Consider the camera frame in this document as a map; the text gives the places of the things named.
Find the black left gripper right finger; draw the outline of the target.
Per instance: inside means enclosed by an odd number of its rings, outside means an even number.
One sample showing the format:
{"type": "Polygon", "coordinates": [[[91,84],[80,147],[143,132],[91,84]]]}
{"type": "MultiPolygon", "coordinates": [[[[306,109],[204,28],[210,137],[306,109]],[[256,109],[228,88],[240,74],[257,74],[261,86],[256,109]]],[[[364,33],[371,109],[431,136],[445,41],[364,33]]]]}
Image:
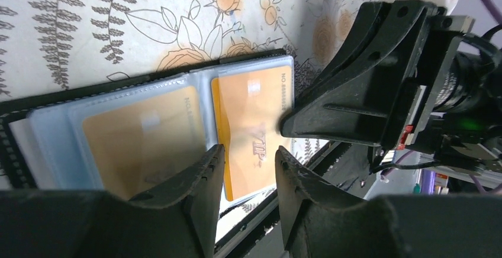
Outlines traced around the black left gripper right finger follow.
{"type": "Polygon", "coordinates": [[[500,257],[501,196],[385,195],[338,215],[321,257],[500,257]]]}

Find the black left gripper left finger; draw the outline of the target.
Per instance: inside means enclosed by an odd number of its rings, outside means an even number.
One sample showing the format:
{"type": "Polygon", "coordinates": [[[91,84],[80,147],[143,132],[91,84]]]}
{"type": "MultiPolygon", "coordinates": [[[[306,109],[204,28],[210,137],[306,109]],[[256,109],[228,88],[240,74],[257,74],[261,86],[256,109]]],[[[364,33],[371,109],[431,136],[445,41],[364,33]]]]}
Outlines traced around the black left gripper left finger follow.
{"type": "Polygon", "coordinates": [[[224,147],[125,201],[107,191],[1,192],[2,257],[212,257],[224,147]]]}

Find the gold VIP card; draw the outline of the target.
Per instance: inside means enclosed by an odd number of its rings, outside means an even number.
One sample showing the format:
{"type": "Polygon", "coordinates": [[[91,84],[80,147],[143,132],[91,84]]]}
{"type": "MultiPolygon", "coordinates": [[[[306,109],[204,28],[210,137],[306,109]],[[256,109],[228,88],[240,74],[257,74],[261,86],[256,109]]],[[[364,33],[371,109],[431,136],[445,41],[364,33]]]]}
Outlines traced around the gold VIP card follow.
{"type": "Polygon", "coordinates": [[[224,190],[235,201],[275,183],[275,153],[291,148],[279,122],[293,103],[292,68],[218,76],[211,81],[217,138],[225,148],[224,190]]]}

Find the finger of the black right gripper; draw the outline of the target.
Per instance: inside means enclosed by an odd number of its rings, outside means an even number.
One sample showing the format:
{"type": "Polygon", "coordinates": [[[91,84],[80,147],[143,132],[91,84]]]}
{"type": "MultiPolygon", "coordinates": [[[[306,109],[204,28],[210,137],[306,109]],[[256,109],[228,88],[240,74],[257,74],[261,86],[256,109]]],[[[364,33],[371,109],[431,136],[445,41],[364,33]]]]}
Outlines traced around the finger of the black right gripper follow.
{"type": "Polygon", "coordinates": [[[420,85],[414,80],[437,6],[366,2],[332,61],[280,122],[285,137],[394,147],[420,85]]]}

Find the black leather card holder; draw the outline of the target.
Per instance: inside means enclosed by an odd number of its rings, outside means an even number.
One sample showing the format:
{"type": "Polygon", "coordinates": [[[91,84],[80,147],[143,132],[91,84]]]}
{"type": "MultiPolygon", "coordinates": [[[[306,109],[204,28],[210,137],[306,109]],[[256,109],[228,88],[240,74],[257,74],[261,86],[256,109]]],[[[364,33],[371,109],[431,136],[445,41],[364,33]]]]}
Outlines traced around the black leather card holder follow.
{"type": "Polygon", "coordinates": [[[1,104],[1,168],[15,188],[130,199],[224,146],[221,209],[275,183],[293,58],[272,50],[1,104]]]}

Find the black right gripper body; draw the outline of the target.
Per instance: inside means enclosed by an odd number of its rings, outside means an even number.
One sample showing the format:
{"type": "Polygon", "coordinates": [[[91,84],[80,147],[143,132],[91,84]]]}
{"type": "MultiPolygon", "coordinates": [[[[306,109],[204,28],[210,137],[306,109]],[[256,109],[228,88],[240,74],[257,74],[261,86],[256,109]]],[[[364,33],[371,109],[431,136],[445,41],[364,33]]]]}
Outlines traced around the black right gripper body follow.
{"type": "Polygon", "coordinates": [[[430,33],[417,65],[414,80],[420,92],[410,107],[406,126],[398,142],[411,150],[432,154],[436,165],[474,171],[483,166],[501,166],[501,111],[490,105],[479,111],[439,112],[438,96],[457,52],[477,55],[478,49],[464,43],[474,35],[459,27],[463,17],[432,18],[430,33]]]}

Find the floral table mat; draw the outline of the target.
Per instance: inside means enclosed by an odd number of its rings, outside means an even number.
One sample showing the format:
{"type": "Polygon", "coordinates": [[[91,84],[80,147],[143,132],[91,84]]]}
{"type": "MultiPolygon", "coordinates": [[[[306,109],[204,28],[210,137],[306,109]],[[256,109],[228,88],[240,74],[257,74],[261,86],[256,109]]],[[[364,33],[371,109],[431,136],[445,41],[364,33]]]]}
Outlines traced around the floral table mat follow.
{"type": "Polygon", "coordinates": [[[1,101],[282,48],[295,88],[374,0],[1,0],[1,101]]]}

